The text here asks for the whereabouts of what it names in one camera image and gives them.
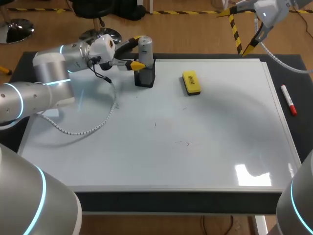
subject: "yellow black caution tape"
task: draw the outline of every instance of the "yellow black caution tape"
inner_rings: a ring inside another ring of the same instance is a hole
[[[313,10],[290,10],[291,13],[313,13]],[[153,11],[154,15],[198,15],[198,14],[219,14],[220,11]]]
[[[231,30],[233,31],[233,35],[234,35],[234,38],[235,38],[237,52],[238,52],[238,54],[242,54],[243,53],[243,49],[241,47],[241,41],[240,41],[240,37],[239,37],[239,34],[238,34],[237,27],[235,25],[235,21],[234,21],[234,16],[233,15],[229,16],[229,23],[230,23]]]
[[[72,11],[69,8],[8,8],[9,11],[55,11],[57,13],[62,13],[65,11]]]
[[[57,13],[72,11],[69,8],[8,8],[9,11],[55,11]],[[313,13],[313,10],[290,10],[291,13]],[[153,11],[154,15],[198,15],[198,14],[219,14],[220,11]]]

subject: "cable connector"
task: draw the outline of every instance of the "cable connector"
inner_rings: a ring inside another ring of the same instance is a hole
[[[90,60],[92,61],[93,65],[96,65],[97,63],[101,61],[101,57],[100,56],[93,57],[93,58],[90,58]]]
[[[111,79],[109,79],[108,77],[103,77],[103,80],[105,80],[105,81],[107,81],[108,83],[112,83],[112,80]]]

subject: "chair base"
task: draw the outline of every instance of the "chair base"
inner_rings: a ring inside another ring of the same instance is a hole
[[[122,36],[119,34],[119,32],[111,28],[101,28],[100,32],[97,32],[95,29],[88,30],[79,37],[79,40],[91,44],[94,40],[104,34],[109,34],[115,44],[119,44],[122,42]]]
[[[12,19],[10,23],[0,23],[0,44],[22,41],[32,35],[34,25],[29,20]]]

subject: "black bag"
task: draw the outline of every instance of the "black bag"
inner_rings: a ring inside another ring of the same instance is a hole
[[[146,8],[137,5],[137,0],[115,0],[113,14],[132,21],[138,21],[146,14]]]

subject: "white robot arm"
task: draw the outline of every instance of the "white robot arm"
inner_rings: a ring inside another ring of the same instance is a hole
[[[137,46],[139,38],[141,36],[130,39],[117,50],[110,35],[106,34],[91,45],[78,42],[38,52],[33,59],[38,83],[16,82],[0,86],[0,124],[13,121],[3,129],[31,114],[74,102],[69,73],[91,69],[95,64],[106,70],[112,66],[134,71],[145,68],[141,62],[114,57]]]
[[[277,224],[268,235],[313,234],[313,151],[280,196]]]
[[[242,0],[235,6],[221,12],[218,16],[250,11],[255,12],[262,21],[259,30],[243,52],[243,56],[245,56],[251,53],[267,37],[273,27],[287,16],[289,7],[302,8],[310,2],[311,0]]]
[[[76,194],[0,144],[0,234],[79,235]]]

